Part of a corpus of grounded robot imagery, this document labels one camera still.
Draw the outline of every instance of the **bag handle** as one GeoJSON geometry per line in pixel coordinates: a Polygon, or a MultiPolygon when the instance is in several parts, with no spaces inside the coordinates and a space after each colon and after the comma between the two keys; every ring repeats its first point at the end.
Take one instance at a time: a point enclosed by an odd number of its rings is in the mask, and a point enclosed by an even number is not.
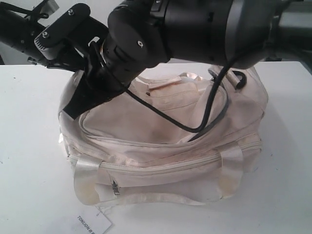
{"type": "Polygon", "coordinates": [[[209,202],[198,202],[182,195],[169,193],[139,193],[118,195],[115,199],[101,201],[96,191],[98,169],[101,159],[80,155],[74,172],[74,188],[76,196],[84,205],[116,206],[139,203],[168,202],[192,206],[203,206],[234,195],[243,176],[243,152],[235,143],[218,147],[222,158],[221,175],[218,182],[220,198],[209,202]]]}

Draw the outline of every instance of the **table surface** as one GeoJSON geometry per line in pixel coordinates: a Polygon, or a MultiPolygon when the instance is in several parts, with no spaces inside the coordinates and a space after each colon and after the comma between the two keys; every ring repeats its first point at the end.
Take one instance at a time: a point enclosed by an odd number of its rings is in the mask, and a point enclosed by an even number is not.
{"type": "MultiPolygon", "coordinates": [[[[151,74],[194,72],[207,64],[162,64],[151,74]]],[[[260,127],[264,150],[237,194],[209,207],[140,204],[107,211],[109,234],[310,234],[312,230],[312,77],[296,62],[260,63],[270,95],[260,127]]],[[[59,146],[57,110],[70,72],[0,66],[0,230],[48,233],[81,208],[59,146]]]]}

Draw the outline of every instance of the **black cable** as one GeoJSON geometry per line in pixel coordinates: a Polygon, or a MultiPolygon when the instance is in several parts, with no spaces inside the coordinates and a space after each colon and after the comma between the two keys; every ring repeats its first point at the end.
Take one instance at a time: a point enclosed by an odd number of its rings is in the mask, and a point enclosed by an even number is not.
{"type": "Polygon", "coordinates": [[[100,52],[99,52],[99,46],[95,43],[92,42],[91,46],[94,47],[97,57],[100,60],[102,66],[104,68],[106,68],[108,70],[108,73],[121,85],[121,87],[123,88],[123,90],[129,95],[131,96],[133,99],[135,99],[136,101],[138,101],[139,103],[141,103],[142,105],[146,106],[147,108],[151,109],[152,111],[154,111],[156,114],[160,115],[161,117],[165,118],[166,120],[170,121],[172,124],[174,124],[175,126],[190,132],[190,133],[200,133],[202,130],[205,129],[209,117],[210,117],[210,113],[212,110],[212,106],[215,100],[215,96],[216,93],[219,89],[219,86],[221,85],[221,82],[223,80],[223,78],[225,77],[225,75],[227,74],[227,72],[230,70],[230,68],[238,61],[240,60],[242,57],[247,56],[249,54],[253,54],[256,52],[260,52],[261,50],[263,50],[263,45],[257,45],[247,51],[245,51],[244,53],[239,54],[238,56],[234,57],[233,59],[231,59],[228,64],[226,66],[224,66],[222,68],[222,70],[220,71],[219,75],[217,76],[217,78],[214,80],[214,84],[211,88],[208,100],[207,100],[207,104],[206,104],[206,109],[205,109],[205,113],[203,116],[203,120],[202,123],[199,127],[197,128],[190,128],[185,126],[184,124],[176,121],[175,119],[171,118],[170,116],[166,115],[165,113],[161,112],[160,110],[158,110],[157,108],[155,108],[154,106],[152,106],[151,104],[145,102],[144,100],[140,99],[138,96],[136,96],[134,93],[132,93],[130,90],[128,90],[126,87],[124,87],[124,85],[114,76],[114,74],[108,69],[108,67],[106,66],[106,63],[103,59],[103,57],[101,56],[100,52]]]}

